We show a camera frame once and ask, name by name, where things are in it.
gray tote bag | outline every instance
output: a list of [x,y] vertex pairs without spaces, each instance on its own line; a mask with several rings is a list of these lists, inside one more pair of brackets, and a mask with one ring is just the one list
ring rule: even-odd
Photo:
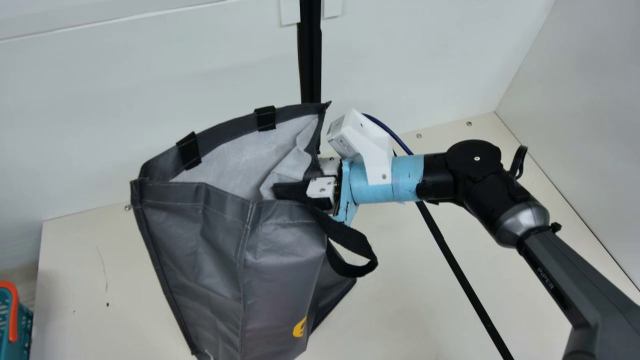
[[[323,175],[328,105],[261,108],[191,133],[131,182],[149,256],[199,360],[294,359],[376,267],[366,237],[304,195]],[[369,263],[345,263],[328,237]]]

blue cable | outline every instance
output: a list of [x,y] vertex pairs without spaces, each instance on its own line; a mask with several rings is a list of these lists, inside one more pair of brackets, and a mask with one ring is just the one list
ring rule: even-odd
[[366,116],[367,119],[371,120],[374,124],[380,126],[380,128],[382,128],[382,130],[388,132],[389,135],[391,135],[391,137],[398,143],[398,145],[400,145],[402,150],[404,150],[404,152],[406,152],[407,155],[413,155],[413,151],[409,150],[409,147],[402,140],[400,140],[400,137],[398,137],[396,135],[396,133],[394,133],[393,130],[389,129],[388,126],[384,125],[382,123],[382,121],[374,118],[373,116],[371,116],[369,114],[363,114],[363,115]]

black pole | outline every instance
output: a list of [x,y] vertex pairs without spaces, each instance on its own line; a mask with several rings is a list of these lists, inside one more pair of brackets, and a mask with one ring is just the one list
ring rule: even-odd
[[300,100],[321,102],[322,31],[320,30],[321,0],[300,0],[298,23],[298,69],[300,70]]

orange basket handle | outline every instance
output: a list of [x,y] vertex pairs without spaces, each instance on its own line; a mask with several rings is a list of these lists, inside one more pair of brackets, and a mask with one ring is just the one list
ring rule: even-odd
[[9,312],[9,342],[18,341],[18,289],[10,281],[0,281],[0,288],[5,288],[11,293],[11,309]]

teal basket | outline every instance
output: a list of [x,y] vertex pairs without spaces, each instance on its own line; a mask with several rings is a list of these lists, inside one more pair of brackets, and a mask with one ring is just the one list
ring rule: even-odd
[[17,341],[10,341],[13,302],[18,302],[15,286],[0,282],[0,360],[28,360],[31,349],[31,326],[33,312],[17,303]]

